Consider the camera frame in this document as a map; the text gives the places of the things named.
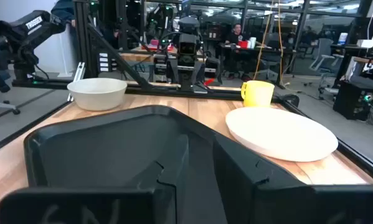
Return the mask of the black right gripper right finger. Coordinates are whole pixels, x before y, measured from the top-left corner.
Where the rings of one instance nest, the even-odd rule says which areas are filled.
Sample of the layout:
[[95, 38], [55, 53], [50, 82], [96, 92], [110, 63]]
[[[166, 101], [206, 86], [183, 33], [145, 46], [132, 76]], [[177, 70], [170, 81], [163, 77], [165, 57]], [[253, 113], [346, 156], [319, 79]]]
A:
[[220, 134], [213, 158], [228, 224], [373, 224], [373, 185], [307, 185]]

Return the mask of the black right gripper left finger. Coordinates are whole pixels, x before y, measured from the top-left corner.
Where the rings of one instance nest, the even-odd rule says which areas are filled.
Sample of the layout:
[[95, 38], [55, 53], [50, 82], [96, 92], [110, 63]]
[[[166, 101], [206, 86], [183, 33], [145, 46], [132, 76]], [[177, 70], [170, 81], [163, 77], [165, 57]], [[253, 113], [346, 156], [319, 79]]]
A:
[[0, 224], [181, 224], [188, 168], [182, 134], [122, 187], [15, 190], [0, 201]]

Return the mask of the white round plate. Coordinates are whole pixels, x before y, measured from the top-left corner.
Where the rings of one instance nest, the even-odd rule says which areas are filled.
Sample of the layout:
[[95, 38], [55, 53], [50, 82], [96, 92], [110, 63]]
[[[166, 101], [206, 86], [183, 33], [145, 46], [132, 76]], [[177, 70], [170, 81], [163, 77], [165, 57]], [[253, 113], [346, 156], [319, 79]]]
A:
[[285, 110], [238, 108], [226, 115], [225, 122], [239, 143], [275, 159], [318, 161], [339, 145], [336, 136], [323, 125]]

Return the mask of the yellow mug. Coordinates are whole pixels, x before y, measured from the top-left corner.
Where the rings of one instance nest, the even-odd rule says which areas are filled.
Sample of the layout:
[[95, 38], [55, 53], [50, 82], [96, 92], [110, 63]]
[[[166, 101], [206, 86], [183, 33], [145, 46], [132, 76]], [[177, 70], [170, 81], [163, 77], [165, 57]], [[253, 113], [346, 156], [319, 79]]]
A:
[[270, 107], [274, 88], [273, 84], [258, 80], [243, 82], [240, 93], [244, 107]]

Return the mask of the off-white bowl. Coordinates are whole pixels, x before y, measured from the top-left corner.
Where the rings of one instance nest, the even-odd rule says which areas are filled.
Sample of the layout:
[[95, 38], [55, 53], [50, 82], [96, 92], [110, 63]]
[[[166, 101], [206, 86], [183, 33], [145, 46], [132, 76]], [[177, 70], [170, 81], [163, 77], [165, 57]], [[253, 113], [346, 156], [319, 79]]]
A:
[[69, 83], [67, 89], [81, 109], [105, 111], [122, 104], [127, 86], [114, 78], [87, 78]]

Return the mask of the black plastic tray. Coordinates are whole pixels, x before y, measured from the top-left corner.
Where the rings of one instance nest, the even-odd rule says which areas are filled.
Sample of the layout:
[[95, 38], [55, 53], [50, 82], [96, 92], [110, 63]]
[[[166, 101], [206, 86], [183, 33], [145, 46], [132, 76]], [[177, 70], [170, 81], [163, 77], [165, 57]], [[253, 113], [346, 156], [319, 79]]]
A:
[[219, 133], [167, 106], [142, 106], [35, 130], [24, 141], [29, 187], [122, 187], [182, 134], [189, 138], [189, 168], [181, 224], [227, 224], [213, 158]]

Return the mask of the wooden workbench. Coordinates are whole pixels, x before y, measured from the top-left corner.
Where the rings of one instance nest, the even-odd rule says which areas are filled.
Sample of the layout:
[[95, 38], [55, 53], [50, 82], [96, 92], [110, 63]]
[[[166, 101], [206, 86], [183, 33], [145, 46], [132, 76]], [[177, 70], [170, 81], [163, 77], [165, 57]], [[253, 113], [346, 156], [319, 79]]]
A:
[[150, 51], [148, 52], [143, 47], [136, 47], [131, 50], [120, 50], [119, 55], [126, 61], [130, 62], [154, 62], [155, 55], [171, 55], [171, 56], [178, 56], [177, 48], [173, 47], [170, 48], [167, 53], [165, 52], [157, 52], [157, 51]]

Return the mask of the person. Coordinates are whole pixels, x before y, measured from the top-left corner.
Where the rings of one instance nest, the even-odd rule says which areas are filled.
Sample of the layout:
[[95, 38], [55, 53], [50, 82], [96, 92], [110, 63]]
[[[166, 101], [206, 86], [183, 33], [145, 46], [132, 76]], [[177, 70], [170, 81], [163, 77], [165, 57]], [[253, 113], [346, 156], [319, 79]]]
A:
[[[233, 26], [232, 32], [225, 39], [226, 45], [238, 45], [239, 41], [245, 40], [245, 37], [242, 34], [242, 28], [240, 24], [235, 24]], [[249, 73], [250, 68], [250, 54], [244, 50], [233, 49], [230, 50], [227, 56], [227, 63], [229, 68], [228, 79], [234, 79], [235, 75], [239, 75], [238, 65], [242, 68], [242, 76], [240, 79], [243, 82], [251, 80]]]
[[76, 22], [73, 0], [57, 0], [54, 7], [51, 9], [51, 13], [71, 24], [72, 27], [75, 27]]

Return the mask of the black office desk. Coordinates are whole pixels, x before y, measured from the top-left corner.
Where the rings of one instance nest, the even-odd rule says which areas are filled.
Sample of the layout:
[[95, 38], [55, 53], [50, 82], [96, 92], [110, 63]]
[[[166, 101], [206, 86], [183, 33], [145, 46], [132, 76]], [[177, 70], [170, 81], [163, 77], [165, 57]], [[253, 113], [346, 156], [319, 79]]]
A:
[[268, 48], [268, 47], [258, 46], [258, 47], [250, 49], [250, 48], [242, 48], [241, 46], [235, 45], [235, 44], [226, 45], [224, 43], [220, 43], [219, 45], [220, 45], [220, 48], [221, 48], [220, 58], [219, 58], [220, 62], [219, 62], [219, 68], [218, 68], [218, 71], [220, 72], [220, 75], [223, 75], [224, 72], [225, 72], [225, 68], [224, 68], [225, 49], [227, 49], [227, 50], [239, 50], [239, 51], [253, 52], [253, 53], [257, 54], [257, 55], [259, 53], [279, 55], [279, 56], [281, 56], [283, 58], [288, 58], [287, 65], [291, 65], [292, 64], [293, 57], [297, 53], [296, 50], [292, 50], [292, 49], [286, 49], [285, 50], [283, 48], [280, 48], [280, 49], [271, 49], [271, 48]]

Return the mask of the black computer tower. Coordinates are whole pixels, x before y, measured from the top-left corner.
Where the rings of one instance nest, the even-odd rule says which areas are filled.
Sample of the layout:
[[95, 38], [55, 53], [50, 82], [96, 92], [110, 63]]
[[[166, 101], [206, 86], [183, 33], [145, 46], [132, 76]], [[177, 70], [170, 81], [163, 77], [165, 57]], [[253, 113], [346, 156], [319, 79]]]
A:
[[333, 110], [349, 120], [366, 121], [373, 104], [373, 88], [341, 82]]

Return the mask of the white chair base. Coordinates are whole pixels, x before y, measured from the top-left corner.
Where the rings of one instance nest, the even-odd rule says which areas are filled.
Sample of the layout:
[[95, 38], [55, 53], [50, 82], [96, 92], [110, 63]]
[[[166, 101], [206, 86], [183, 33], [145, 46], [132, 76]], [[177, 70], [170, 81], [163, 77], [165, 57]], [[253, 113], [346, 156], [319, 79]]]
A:
[[11, 105], [10, 103], [1, 103], [0, 108], [10, 109], [14, 114], [20, 114], [21, 111], [15, 106]]

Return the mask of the grey office chair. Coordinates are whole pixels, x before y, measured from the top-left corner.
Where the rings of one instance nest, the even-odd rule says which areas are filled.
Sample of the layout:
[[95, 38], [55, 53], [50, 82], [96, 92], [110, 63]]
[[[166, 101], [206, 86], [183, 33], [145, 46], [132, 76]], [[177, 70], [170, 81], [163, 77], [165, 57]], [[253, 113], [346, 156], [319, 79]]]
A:
[[319, 39], [318, 54], [309, 69], [318, 73], [336, 73], [339, 70], [344, 56], [341, 54], [332, 54], [331, 39]]

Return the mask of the black aluminium table frame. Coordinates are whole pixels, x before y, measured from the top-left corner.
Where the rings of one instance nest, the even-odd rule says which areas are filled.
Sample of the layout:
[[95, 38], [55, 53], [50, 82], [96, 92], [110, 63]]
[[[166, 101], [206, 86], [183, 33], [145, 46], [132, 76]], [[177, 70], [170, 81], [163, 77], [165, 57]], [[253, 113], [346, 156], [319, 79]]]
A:
[[[79, 39], [78, 50], [80, 58], [87, 64], [87, 77], [97, 75], [93, 67], [93, 48], [101, 47], [115, 59], [120, 68], [133, 77], [131, 86], [126, 90], [127, 94], [138, 99], [171, 100], [178, 102], [179, 106], [192, 108], [206, 101], [212, 105], [225, 105], [234, 102], [241, 104], [240, 89], [213, 87], [206, 89], [205, 93], [182, 92], [171, 85], [150, 84], [141, 78], [127, 62], [121, 57], [99, 33], [91, 22], [88, 22], [88, 3], [90, 0], [75, 0], [75, 13], [78, 17], [76, 26]], [[35, 59], [34, 48], [47, 39], [49, 31], [37, 29], [31, 35], [18, 40], [17, 34], [9, 29], [7, 22], [0, 21], [0, 57], [13, 59], [19, 63], [31, 63]], [[350, 183], [358, 177], [365, 182], [373, 181], [373, 161], [363, 156], [355, 149], [340, 141], [336, 152], [324, 159], [314, 162], [287, 162], [274, 159], [274, 163], [291, 172], [297, 179], [310, 184], [337, 184], [342, 180]]]

